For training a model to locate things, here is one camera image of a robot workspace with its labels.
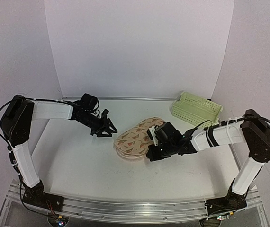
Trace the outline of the floral mesh laundry bag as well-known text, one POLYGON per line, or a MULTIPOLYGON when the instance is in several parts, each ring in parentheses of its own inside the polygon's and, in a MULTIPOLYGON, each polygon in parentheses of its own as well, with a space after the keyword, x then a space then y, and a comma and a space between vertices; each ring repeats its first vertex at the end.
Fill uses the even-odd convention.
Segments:
POLYGON ((147 130, 153 126, 160 126, 165 121, 158 117, 147 118, 133 128, 125 131, 114 141, 116 153, 126 160, 143 158, 148 152, 148 146, 153 144, 147 130))

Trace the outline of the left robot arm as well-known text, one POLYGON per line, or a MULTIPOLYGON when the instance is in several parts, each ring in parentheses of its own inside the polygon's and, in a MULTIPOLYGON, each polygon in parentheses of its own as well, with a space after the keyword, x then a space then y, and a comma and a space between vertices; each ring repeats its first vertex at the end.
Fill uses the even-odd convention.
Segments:
POLYGON ((84 94, 74 102, 51 99, 35 99, 15 95, 5 103, 0 111, 0 137, 6 142, 12 167, 19 177, 22 204, 32 205, 50 212, 61 211, 64 198, 46 193, 29 151, 29 139, 32 122, 39 119, 62 119, 77 121, 90 128, 90 134, 98 138, 112 137, 117 133, 108 118, 107 109, 99 110, 99 100, 90 94, 84 94))

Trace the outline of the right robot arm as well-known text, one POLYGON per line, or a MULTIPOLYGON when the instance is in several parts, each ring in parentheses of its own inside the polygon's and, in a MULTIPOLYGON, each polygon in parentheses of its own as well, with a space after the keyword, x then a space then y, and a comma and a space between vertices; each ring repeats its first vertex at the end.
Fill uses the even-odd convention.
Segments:
POLYGON ((146 156, 151 162, 175 154, 191 155, 223 146, 228 146, 232 151, 237 148, 247 151, 247 158, 242 161, 227 194, 206 200, 209 216, 244 209, 251 184, 270 161, 270 122, 253 109, 246 110, 241 117, 230 118, 209 127, 196 126, 185 133, 180 133, 170 122, 165 122, 152 126, 147 134, 152 144, 146 156))

